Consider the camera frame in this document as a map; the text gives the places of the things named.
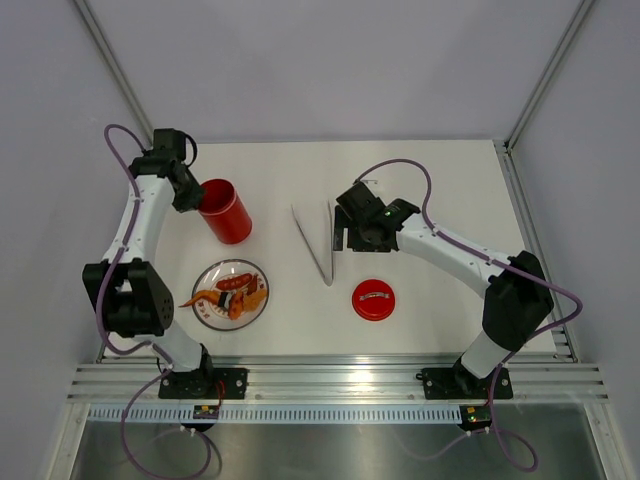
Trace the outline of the stainless steel tongs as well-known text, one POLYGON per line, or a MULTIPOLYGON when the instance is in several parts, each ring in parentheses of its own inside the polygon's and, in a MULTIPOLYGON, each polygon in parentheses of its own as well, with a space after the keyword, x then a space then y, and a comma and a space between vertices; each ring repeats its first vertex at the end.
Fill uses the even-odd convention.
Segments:
POLYGON ((328 200, 299 201, 291 214, 310 259, 325 286, 335 278, 333 214, 328 200))

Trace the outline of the black seaweed sushi roll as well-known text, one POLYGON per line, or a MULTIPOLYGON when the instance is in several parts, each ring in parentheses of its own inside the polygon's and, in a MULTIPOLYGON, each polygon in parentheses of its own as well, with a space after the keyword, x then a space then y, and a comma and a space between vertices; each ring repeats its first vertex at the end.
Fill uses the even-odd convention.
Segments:
POLYGON ((221 292, 217 302, 217 306, 221 309, 227 310, 232 303, 233 297, 233 292, 221 292))

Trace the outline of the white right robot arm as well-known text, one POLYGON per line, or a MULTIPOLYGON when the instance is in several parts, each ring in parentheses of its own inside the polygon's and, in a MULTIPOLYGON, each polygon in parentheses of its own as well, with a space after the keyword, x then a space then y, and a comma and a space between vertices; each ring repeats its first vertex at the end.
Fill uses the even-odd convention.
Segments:
POLYGON ((461 281, 484 301, 481 332, 434 384, 462 398, 484 390, 495 367, 527 343, 554 308, 538 258, 467 246, 430 225, 418 206, 403 199, 386 205, 362 182, 337 197, 335 251, 390 253, 420 258, 461 281))

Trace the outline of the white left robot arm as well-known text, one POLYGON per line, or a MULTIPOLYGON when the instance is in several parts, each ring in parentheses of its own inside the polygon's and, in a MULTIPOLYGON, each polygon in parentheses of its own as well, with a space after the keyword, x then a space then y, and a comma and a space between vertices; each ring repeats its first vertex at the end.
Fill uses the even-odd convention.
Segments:
POLYGON ((194 211, 203 200, 190 171, 197 153, 184 131, 157 129, 131 163, 116 158, 128 181, 126 206, 110 247, 84 266, 82 281, 109 351, 129 356, 149 349, 166 366, 163 385, 203 398, 216 385, 210 354, 175 322, 172 293, 154 266, 167 212, 194 211))

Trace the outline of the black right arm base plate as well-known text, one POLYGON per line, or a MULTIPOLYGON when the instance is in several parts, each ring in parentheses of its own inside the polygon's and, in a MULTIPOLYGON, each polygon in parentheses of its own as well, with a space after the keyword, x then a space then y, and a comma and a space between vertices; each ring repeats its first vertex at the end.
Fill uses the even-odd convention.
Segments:
POLYGON ((454 367, 423 368, 415 374, 422 384, 427 400, 488 400, 494 386, 494 400, 510 400, 514 397, 507 369, 502 368, 495 379, 495 371, 478 379, 472 374, 454 367))

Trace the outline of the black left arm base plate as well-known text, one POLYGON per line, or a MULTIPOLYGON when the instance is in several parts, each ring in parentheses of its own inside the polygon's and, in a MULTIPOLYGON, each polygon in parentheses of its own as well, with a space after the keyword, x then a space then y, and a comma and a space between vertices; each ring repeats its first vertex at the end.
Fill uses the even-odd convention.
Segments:
POLYGON ((158 397, 163 400, 242 400, 248 374, 245 368, 169 373, 160 383, 158 397))

